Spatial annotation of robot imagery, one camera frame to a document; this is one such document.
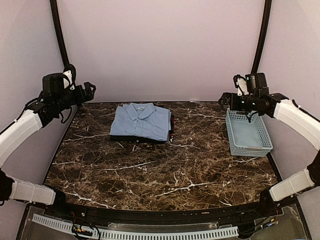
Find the light blue plastic basket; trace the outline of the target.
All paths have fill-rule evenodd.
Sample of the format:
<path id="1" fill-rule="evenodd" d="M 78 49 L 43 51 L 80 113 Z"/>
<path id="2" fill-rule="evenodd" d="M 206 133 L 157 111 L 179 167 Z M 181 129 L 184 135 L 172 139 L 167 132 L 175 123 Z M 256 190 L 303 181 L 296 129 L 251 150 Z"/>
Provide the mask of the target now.
<path id="1" fill-rule="evenodd" d="M 245 113 L 227 109 L 225 118 L 230 154 L 241 157 L 265 157 L 273 144 L 263 119 L 254 115 L 248 120 Z"/>

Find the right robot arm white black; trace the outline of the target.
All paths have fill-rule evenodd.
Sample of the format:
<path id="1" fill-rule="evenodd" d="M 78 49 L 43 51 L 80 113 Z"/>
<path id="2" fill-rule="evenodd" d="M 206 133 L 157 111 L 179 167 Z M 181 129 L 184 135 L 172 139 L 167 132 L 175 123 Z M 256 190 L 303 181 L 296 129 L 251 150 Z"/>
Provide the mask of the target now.
<path id="1" fill-rule="evenodd" d="M 270 117 L 267 122 L 275 141 L 273 154 L 284 180 L 261 193 L 255 213 L 266 217 L 288 197 L 320 185 L 320 120 L 282 93 L 271 93 L 264 73 L 233 77 L 236 92 L 225 92 L 219 103 L 243 112 L 251 121 L 255 114 Z"/>

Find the black red printed shirt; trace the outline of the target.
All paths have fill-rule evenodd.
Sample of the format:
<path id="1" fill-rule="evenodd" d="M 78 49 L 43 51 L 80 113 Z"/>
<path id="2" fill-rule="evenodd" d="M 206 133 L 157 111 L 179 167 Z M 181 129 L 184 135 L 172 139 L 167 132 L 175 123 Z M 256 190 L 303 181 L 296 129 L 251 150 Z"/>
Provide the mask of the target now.
<path id="1" fill-rule="evenodd" d="M 170 116 L 170 130 L 168 132 L 168 141 L 172 143 L 174 141 L 174 133 L 175 133 L 175 117 L 173 114 Z"/>

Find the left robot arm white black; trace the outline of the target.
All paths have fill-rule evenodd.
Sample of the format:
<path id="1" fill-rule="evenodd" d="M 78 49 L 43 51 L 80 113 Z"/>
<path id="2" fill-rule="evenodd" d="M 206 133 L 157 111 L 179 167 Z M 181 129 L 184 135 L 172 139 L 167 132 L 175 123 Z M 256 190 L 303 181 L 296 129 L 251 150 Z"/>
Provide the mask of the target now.
<path id="1" fill-rule="evenodd" d="M 93 100 L 95 92 L 96 86 L 90 82 L 76 85 L 75 78 L 69 70 L 44 76 L 39 96 L 30 100 L 19 117 L 0 133 L 0 165 L 4 166 L 12 153 L 30 136 L 46 127 L 53 119 L 61 118 L 63 111 Z M 4 171 L 0 172 L 2 205 L 8 200 L 51 205 L 51 210 L 58 217 L 67 218 L 71 208 L 62 199 L 56 199 L 56 195 L 56 191 L 48 186 L 14 178 Z"/>

